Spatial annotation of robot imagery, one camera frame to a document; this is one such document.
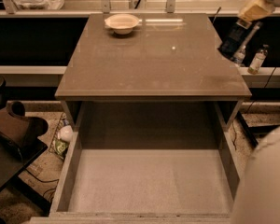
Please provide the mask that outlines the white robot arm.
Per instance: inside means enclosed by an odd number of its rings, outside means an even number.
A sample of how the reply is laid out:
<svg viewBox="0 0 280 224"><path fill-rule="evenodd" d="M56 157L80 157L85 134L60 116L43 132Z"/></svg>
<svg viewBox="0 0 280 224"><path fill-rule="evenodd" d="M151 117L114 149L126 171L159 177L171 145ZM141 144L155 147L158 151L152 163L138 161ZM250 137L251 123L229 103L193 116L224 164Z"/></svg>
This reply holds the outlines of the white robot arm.
<svg viewBox="0 0 280 224"><path fill-rule="evenodd" d="M280 7L280 0L246 0L238 18L251 23ZM250 155L239 182L230 224L280 224L280 127Z"/></svg>

